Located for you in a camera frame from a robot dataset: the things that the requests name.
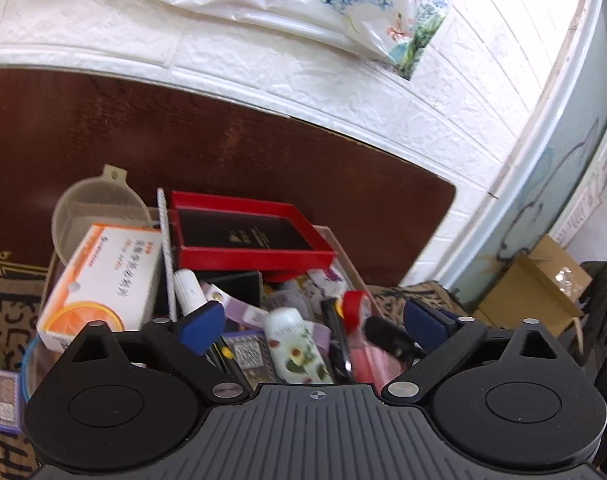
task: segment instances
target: plastic strainer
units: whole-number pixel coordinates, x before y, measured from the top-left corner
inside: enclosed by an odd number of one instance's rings
[[[54,208],[52,241],[64,265],[93,223],[152,227],[143,200],[125,183],[127,172],[106,164],[102,176],[69,187]]]

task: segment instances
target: card with qr code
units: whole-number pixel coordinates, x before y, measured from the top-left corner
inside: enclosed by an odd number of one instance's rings
[[[21,431],[19,374],[0,370],[0,430]]]
[[[261,330],[224,334],[223,340],[232,350],[234,360],[253,390],[259,384],[279,382]]]

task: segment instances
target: wooden headboard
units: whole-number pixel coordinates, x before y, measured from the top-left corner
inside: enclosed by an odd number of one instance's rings
[[[157,187],[294,203],[378,285],[403,278],[455,197],[429,171],[288,117],[104,76],[0,69],[1,253],[46,266],[58,197],[104,163],[126,169],[149,205]]]

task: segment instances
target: qr code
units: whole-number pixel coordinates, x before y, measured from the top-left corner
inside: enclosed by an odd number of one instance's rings
[[[14,406],[8,402],[0,402],[0,419],[14,422]]]
[[[234,346],[234,357],[238,367],[242,370],[246,370],[247,368],[259,368],[264,365],[263,357],[261,356],[261,347],[256,341],[237,343]]]

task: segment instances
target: red tape roll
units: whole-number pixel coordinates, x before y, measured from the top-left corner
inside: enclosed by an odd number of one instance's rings
[[[348,290],[343,297],[343,315],[346,333],[350,335],[373,314],[370,298],[362,290]]]

